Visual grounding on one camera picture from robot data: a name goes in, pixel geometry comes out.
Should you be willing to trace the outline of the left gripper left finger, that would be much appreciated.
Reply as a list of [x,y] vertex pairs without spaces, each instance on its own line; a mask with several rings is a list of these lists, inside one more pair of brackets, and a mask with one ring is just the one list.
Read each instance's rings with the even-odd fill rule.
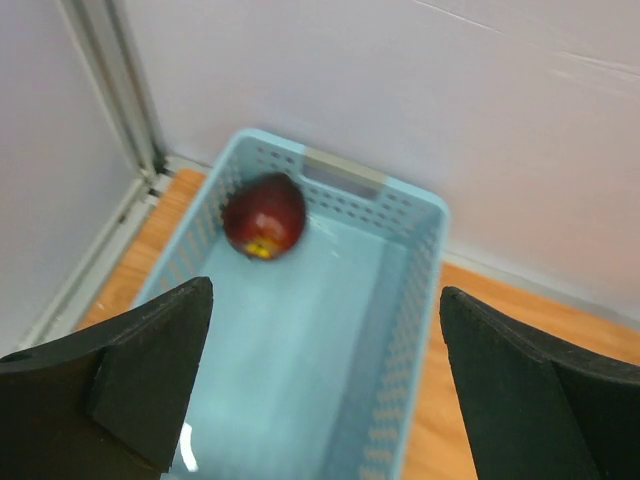
[[4,479],[158,479],[174,458],[213,310],[195,277],[1,359]]

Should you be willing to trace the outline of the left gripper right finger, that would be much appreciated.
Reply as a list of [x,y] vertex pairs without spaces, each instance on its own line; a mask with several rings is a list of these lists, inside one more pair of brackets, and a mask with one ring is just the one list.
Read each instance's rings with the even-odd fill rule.
[[480,479],[636,479],[639,368],[441,292],[447,346]]

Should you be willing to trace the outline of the dark red fake apple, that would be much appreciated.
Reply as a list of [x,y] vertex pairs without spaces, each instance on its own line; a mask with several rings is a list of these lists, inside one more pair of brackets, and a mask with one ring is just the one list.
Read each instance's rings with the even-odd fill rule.
[[301,239],[307,208],[301,189],[285,173],[261,175],[234,194],[222,215],[227,241],[240,254],[274,261]]

